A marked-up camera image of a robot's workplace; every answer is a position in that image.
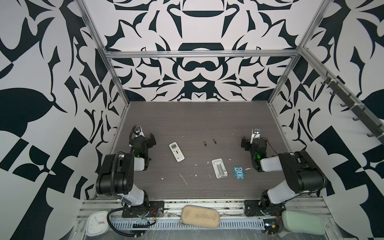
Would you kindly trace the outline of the white remote control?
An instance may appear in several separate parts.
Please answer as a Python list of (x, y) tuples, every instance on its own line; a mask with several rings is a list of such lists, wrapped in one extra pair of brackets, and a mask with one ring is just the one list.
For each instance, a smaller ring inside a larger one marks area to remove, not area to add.
[(175, 157), (175, 160), (179, 163), (185, 159), (184, 154), (182, 153), (179, 145), (176, 142), (169, 144), (170, 150)]

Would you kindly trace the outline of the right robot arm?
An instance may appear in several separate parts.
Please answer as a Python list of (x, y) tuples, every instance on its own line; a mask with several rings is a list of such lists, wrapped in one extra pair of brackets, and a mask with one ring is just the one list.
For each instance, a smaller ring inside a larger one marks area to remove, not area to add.
[(260, 213), (265, 216), (280, 214), (285, 203), (301, 194), (321, 191), (327, 178), (306, 151), (279, 153), (267, 157), (268, 141), (264, 138), (242, 138), (241, 147), (250, 152), (253, 168), (259, 173), (283, 172), (285, 179), (275, 187), (263, 191), (258, 201), (245, 200), (245, 215)]

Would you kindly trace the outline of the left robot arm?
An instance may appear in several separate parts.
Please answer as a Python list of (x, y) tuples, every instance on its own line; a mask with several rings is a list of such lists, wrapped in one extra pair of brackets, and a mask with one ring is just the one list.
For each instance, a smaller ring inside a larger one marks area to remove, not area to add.
[(156, 144), (152, 133), (148, 138), (135, 135), (130, 139), (129, 153), (107, 155), (96, 181), (97, 194), (114, 197), (135, 211), (147, 211), (148, 194), (134, 184), (134, 173), (148, 169), (151, 160), (149, 149)]

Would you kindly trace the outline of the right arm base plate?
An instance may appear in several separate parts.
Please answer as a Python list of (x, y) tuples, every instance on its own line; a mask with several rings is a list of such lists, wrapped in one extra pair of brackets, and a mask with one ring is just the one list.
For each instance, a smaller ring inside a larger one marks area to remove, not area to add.
[(244, 206), (244, 214), (247, 217), (278, 216), (286, 210), (284, 204), (274, 205), (268, 200), (245, 200)]

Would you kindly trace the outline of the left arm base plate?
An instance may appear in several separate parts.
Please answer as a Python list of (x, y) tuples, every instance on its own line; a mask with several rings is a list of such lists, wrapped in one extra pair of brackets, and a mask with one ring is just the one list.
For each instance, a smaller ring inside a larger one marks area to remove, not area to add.
[(123, 218), (135, 218), (138, 216), (145, 217), (156, 217), (158, 214), (162, 214), (164, 210), (165, 202), (164, 201), (149, 201), (144, 202), (142, 205), (128, 207), (127, 204), (124, 205), (124, 210), (122, 213)]

